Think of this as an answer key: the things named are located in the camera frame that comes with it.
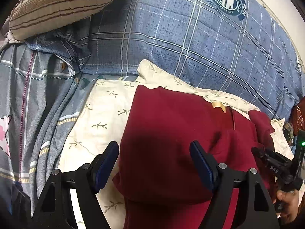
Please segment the person's right hand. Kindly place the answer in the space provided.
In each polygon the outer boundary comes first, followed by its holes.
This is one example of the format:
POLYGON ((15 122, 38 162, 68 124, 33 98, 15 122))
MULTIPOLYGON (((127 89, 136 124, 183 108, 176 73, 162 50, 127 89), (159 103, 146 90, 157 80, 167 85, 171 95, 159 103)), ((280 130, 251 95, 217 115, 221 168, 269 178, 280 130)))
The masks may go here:
POLYGON ((281 218, 283 224, 293 222, 297 218, 298 205, 299 205, 299 191, 294 189, 290 192, 284 192, 279 189, 279 185, 276 182, 272 194, 272 203, 276 201, 284 202, 283 209, 278 216, 281 218))

